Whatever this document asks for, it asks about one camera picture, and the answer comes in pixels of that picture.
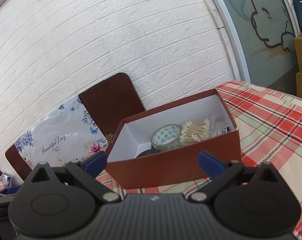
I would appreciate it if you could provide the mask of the red plaid bedsheet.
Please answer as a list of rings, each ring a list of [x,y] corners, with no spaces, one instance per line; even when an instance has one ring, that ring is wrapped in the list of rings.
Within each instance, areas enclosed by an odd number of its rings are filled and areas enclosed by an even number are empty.
[[[220,159],[239,159],[256,167],[271,162],[288,183],[302,207],[302,101],[282,92],[231,80],[214,89],[195,92],[162,105],[151,99],[148,108],[125,114],[133,104],[125,98],[112,101],[112,111],[121,114],[109,136],[113,148],[122,128],[137,127],[141,140],[125,140],[125,146],[150,145],[150,137],[166,124],[184,124],[214,119],[225,122],[230,131],[203,143],[176,151],[134,160],[110,154],[109,163],[97,180],[121,196],[128,193],[183,193],[191,195],[210,182],[198,167],[201,150]],[[302,213],[294,230],[302,239]]]

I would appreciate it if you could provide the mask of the green white small packet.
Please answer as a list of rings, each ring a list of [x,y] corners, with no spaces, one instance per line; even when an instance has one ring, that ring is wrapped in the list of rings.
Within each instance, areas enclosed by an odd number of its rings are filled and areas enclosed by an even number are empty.
[[[218,122],[214,126],[214,136],[220,136],[224,133],[227,133],[230,131],[229,126],[227,126],[224,122]]]

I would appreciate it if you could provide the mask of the cotton swabs bag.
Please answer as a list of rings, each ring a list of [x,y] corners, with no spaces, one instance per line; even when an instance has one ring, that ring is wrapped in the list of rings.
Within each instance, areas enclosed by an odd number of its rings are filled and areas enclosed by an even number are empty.
[[[199,123],[193,123],[191,121],[182,125],[180,134],[180,144],[190,145],[197,142],[202,142],[211,137],[211,123],[210,120],[205,119]]]

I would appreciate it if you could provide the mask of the red cardboard box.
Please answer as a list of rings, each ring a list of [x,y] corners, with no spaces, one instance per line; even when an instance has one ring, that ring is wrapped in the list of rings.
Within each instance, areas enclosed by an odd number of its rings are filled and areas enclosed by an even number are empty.
[[[230,130],[177,149],[139,154],[151,148],[152,135],[165,125],[215,121],[214,131]],[[237,124],[217,89],[176,100],[123,119],[107,147],[106,171],[125,189],[156,187],[205,178],[198,155],[207,151],[223,161],[240,160]]]

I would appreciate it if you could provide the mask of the dark brown headboard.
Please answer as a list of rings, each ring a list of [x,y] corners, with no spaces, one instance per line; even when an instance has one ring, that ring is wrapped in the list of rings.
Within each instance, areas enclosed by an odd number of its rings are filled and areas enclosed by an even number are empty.
[[[80,98],[108,144],[124,118],[145,110],[125,73],[117,73],[75,96]],[[22,159],[15,144],[6,151],[5,157],[21,179],[26,179],[33,169]]]

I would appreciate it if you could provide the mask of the black tape roll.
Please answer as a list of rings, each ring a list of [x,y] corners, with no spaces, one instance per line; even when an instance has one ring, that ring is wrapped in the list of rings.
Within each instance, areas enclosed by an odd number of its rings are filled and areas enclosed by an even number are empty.
[[[153,149],[150,149],[150,150],[143,151],[136,158],[145,157],[145,156],[156,154],[156,153],[159,153],[159,151],[157,149],[153,148]]]

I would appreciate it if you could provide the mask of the clear packing tape roll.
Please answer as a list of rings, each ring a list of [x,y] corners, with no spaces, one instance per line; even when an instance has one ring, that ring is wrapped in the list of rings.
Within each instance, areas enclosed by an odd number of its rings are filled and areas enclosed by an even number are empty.
[[[155,131],[151,137],[153,148],[164,152],[180,147],[181,130],[181,126],[177,124],[162,126],[157,131]]]

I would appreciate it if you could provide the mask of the cartoon painted door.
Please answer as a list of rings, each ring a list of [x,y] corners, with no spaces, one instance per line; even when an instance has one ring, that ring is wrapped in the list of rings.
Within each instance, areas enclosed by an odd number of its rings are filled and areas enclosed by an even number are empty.
[[[294,28],[284,0],[223,0],[235,25],[252,83],[291,93],[298,71]]]

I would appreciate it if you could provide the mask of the blue tissue pack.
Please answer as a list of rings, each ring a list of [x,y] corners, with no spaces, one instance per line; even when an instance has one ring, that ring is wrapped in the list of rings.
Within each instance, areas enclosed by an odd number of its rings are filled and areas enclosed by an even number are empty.
[[[0,191],[0,194],[16,194],[18,189],[20,188],[20,185],[7,187]]]

